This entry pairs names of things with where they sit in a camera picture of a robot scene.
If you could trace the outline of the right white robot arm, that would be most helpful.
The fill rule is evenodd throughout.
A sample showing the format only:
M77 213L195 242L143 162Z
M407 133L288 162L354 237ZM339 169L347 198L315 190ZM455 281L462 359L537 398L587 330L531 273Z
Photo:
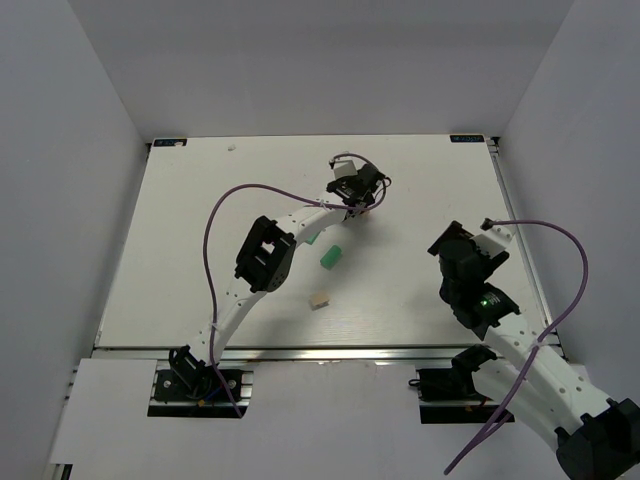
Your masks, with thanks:
M590 383L489 278L509 257L515 221L487 219L474 235L453 221L428 252L439 261L441 299L479 340L452 361L449 384L498 406L447 466L460 461L510 417L554 452L570 479L617 479L639 463L639 407Z

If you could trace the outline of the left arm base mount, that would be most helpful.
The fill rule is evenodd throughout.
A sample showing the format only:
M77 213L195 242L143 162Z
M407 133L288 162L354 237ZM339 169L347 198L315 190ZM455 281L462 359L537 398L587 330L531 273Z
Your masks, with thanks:
M248 409L249 371L219 374L189 346L171 349L155 373L147 416L151 418L240 419Z

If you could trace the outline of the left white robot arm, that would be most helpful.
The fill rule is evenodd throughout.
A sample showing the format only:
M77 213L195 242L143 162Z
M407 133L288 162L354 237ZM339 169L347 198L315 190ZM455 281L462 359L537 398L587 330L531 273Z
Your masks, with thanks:
M279 289L288 278L296 249L322 231L379 207L392 184L370 160L355 153L334 156L329 165L363 165L350 175L331 180L312 198L259 183L245 183L225 192L214 204L205 225L202 259L212 302L212 316L195 341L169 352L169 365L194 396L203 396L223 379L219 363L229 340L258 301ZM209 240L214 219L225 200L242 190L265 190L298 201L302 207L276 219L258 217L236 256L233 278L218 295L209 261Z

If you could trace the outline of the green rectangular block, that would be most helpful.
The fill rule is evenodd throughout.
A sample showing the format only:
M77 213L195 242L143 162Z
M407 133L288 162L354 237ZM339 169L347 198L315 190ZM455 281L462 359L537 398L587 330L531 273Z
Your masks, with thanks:
M315 233L313 236L309 237L306 240L306 243L309 245L313 245L315 241L318 239L319 235L320 235L320 232Z

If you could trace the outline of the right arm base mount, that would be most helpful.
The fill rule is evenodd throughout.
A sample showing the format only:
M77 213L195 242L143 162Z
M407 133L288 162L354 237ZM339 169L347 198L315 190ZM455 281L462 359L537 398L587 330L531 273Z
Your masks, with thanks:
M451 360L448 368L421 368L408 381L417 393L422 425L482 424L497 404L480 394L472 379L485 363L498 356L489 348L474 345Z

